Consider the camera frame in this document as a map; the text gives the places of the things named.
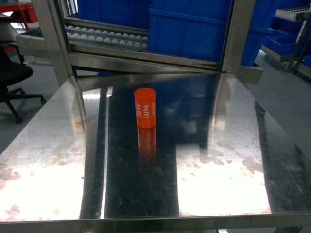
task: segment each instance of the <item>metal shelf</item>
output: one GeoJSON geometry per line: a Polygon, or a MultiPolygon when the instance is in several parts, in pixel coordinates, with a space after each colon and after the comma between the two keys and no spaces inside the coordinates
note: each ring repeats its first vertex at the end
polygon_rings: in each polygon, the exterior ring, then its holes
{"type": "Polygon", "coordinates": [[[292,55],[279,55],[276,52],[272,51],[271,49],[269,49],[266,46],[262,46],[261,50],[264,51],[266,54],[268,54],[270,57],[274,58],[275,60],[277,60],[278,62],[287,62],[291,59],[292,55]]]}
{"type": "Polygon", "coordinates": [[[300,6],[288,9],[279,9],[276,11],[275,17],[296,23],[306,20],[309,15],[310,6],[300,6]]]}

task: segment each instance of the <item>roller conveyor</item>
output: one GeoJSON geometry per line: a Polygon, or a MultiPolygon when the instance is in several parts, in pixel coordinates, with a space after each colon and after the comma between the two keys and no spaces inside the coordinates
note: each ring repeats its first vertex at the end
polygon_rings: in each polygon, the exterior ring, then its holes
{"type": "MultiPolygon", "coordinates": [[[[69,35],[70,62],[81,69],[119,73],[211,73],[217,72],[219,69],[219,63],[217,62],[148,52],[146,49],[148,30],[71,17],[64,18],[64,24],[66,34],[69,35]],[[88,31],[84,32],[82,28],[87,28],[88,31]],[[96,32],[97,30],[102,32],[101,36],[96,32]],[[105,36],[103,31],[114,32],[114,35],[105,36]],[[126,44],[120,44],[122,39],[116,35],[117,33],[134,35],[135,38],[122,37],[126,44]],[[95,40],[81,39],[82,35],[87,36],[87,38],[93,36],[95,40]],[[96,41],[98,37],[101,37],[103,41],[96,41]],[[111,42],[104,42],[106,38],[109,38],[111,42]],[[118,40],[118,43],[112,43],[114,39],[118,40]]],[[[50,57],[40,28],[18,35],[17,42],[21,54],[35,57],[35,60],[39,61],[38,63],[42,60],[46,63],[46,59],[50,57]]]]}
{"type": "Polygon", "coordinates": [[[290,22],[304,21],[309,17],[310,6],[300,6],[288,9],[278,9],[275,17],[288,20],[290,22]]]}

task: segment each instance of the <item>gray floor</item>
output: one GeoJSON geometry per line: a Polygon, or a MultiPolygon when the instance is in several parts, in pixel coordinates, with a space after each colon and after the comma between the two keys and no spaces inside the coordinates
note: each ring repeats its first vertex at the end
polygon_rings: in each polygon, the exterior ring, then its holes
{"type": "Polygon", "coordinates": [[[311,79],[285,72],[262,51],[256,63],[264,73],[253,95],[311,159],[311,79]]]}
{"type": "MultiPolygon", "coordinates": [[[[17,55],[10,58],[14,62],[19,62],[17,55]]],[[[29,66],[34,71],[33,75],[18,84],[10,86],[9,90],[21,87],[27,94],[42,94],[48,101],[59,88],[53,67],[29,66]]],[[[78,70],[78,74],[95,75],[96,73],[78,70]]],[[[6,104],[0,104],[0,155],[43,106],[40,98],[12,100],[11,103],[22,119],[22,123],[17,125],[15,117],[6,104]]]]}

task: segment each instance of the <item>metal rack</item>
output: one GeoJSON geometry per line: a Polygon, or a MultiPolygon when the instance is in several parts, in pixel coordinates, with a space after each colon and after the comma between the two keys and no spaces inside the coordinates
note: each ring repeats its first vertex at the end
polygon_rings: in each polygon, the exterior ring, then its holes
{"type": "Polygon", "coordinates": [[[303,52],[308,42],[310,41],[310,38],[311,38],[311,34],[309,31],[309,27],[311,25],[310,13],[311,13],[310,6],[293,7],[293,8],[288,8],[288,9],[278,9],[276,11],[275,17],[278,17],[278,18],[281,18],[281,19],[284,19],[290,22],[294,22],[294,23],[301,22],[301,21],[304,22],[301,27],[300,33],[297,37],[296,47],[294,48],[292,54],[279,55],[266,46],[261,47],[262,51],[264,51],[266,54],[268,54],[270,57],[274,58],[278,62],[287,62],[285,66],[286,71],[297,69],[297,66],[294,67],[294,62],[298,61],[298,63],[300,63],[303,52]]]}
{"type": "Polygon", "coordinates": [[[112,27],[114,30],[128,30],[138,33],[135,28],[79,20],[63,17],[63,4],[56,0],[34,0],[33,5],[40,21],[40,32],[30,32],[18,37],[18,46],[23,55],[35,56],[36,62],[52,64],[61,85],[70,76],[76,75],[76,68],[103,70],[116,73],[172,73],[172,72],[229,72],[238,74],[243,50],[248,35],[255,0],[242,4],[233,1],[228,22],[222,60],[220,62],[189,59],[147,52],[116,48],[67,39],[65,24],[90,26],[94,28],[112,27]]]}

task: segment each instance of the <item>chair wheel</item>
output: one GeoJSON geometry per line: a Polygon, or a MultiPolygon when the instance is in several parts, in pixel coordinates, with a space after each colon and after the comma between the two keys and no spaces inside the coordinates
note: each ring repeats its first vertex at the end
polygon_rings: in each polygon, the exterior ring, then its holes
{"type": "Polygon", "coordinates": [[[45,100],[45,98],[42,98],[42,99],[41,99],[41,103],[42,103],[42,104],[46,104],[46,102],[47,102],[47,101],[45,100]]]}
{"type": "Polygon", "coordinates": [[[16,124],[20,124],[22,122],[21,118],[20,117],[16,117],[15,118],[15,123],[16,124]]]}

